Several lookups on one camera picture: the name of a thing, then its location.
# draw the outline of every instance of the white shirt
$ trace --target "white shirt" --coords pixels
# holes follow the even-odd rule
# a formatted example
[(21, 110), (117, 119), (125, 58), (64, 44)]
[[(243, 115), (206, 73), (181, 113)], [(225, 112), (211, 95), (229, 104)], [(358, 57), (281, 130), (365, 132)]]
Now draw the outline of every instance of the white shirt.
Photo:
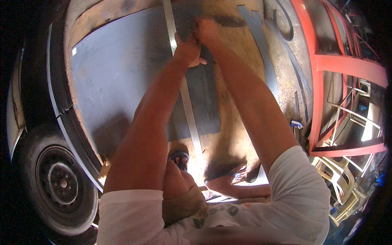
[(300, 146), (283, 152), (268, 177), (269, 203), (208, 206), (163, 228), (162, 191), (127, 190), (102, 195), (97, 244), (191, 244), (182, 234), (192, 229), (259, 226), (289, 230), (286, 243), (322, 244), (329, 230), (330, 190)]

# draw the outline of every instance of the person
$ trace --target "person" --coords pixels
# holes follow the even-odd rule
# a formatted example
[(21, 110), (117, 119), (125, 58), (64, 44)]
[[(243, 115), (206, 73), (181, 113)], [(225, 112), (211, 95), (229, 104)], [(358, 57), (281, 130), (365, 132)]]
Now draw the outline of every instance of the person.
[[(190, 244), (185, 232), (220, 226), (278, 228), (294, 234), (286, 243), (322, 244), (329, 230), (330, 190), (298, 146), (266, 84), (222, 42), (213, 20), (196, 21), (195, 34), (186, 42), (176, 36), (173, 59), (144, 94), (112, 159), (99, 207), (97, 244)], [(176, 165), (180, 158), (167, 160), (166, 124), (185, 73), (206, 64), (198, 41), (218, 63), (260, 158), (270, 183), (269, 203), (207, 206), (192, 176)], [(168, 215), (165, 203), (172, 201)]]

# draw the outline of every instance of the red metal frame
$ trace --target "red metal frame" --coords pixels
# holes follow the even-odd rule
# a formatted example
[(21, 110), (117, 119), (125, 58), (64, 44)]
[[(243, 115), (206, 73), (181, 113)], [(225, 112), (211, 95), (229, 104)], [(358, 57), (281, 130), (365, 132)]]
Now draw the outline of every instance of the red metal frame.
[[(336, 39), (342, 55), (316, 54), (316, 34), (314, 32), (309, 14), (306, 11), (306, 6), (302, 0), (291, 0), (291, 2), (294, 6), (304, 32), (310, 56), (310, 65), (312, 68), (313, 116), (309, 136), (309, 155), (326, 157), (358, 156), (385, 151), (386, 147), (384, 146), (383, 139), (381, 137), (366, 142), (359, 142), (357, 144), (320, 147), (323, 142), (327, 141), (333, 134), (335, 124), (334, 122), (325, 132), (322, 133), (322, 135), (320, 135), (324, 94), (322, 71), (332, 71), (343, 74), (343, 97), (346, 97), (347, 95), (347, 75), (354, 77), (354, 87), (359, 86), (359, 78), (363, 78), (382, 87), (386, 87), (388, 85), (387, 75), (385, 69), (379, 63), (354, 57), (362, 57), (361, 47), (358, 42), (359, 35), (354, 31), (352, 26), (348, 24), (348, 21), (340, 14), (340, 12), (326, 0), (321, 0), (321, 3), (325, 6), (330, 17), (331, 24), (334, 28)], [(343, 23), (348, 46), (353, 56), (345, 54), (344, 44), (341, 39), (339, 27), (333, 14), (335, 14)], [(343, 113), (337, 122), (338, 126), (342, 123), (345, 117), (346, 113)]]

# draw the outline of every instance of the tire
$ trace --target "tire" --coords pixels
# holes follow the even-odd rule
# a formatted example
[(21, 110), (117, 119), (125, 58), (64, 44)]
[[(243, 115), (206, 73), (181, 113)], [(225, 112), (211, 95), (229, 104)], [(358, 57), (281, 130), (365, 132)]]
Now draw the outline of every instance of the tire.
[(98, 190), (90, 181), (56, 125), (40, 125), (27, 133), (19, 164), (28, 197), (50, 239), (73, 243), (91, 228), (98, 209)]

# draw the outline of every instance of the forearm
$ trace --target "forearm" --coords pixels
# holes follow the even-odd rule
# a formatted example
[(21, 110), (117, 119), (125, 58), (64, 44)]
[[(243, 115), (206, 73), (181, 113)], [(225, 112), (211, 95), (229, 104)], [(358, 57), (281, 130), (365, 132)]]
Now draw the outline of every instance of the forearm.
[(271, 194), (269, 184), (240, 186), (232, 185), (231, 180), (231, 176), (219, 177), (208, 182), (207, 188), (211, 191), (219, 193), (220, 195), (235, 199), (260, 198), (269, 196)]
[(207, 46), (268, 174), (278, 156), (298, 144), (289, 124), (267, 85), (237, 54), (220, 40)]
[(167, 162), (166, 125), (188, 69), (171, 60), (143, 96), (131, 128), (112, 159), (105, 192), (162, 190)]

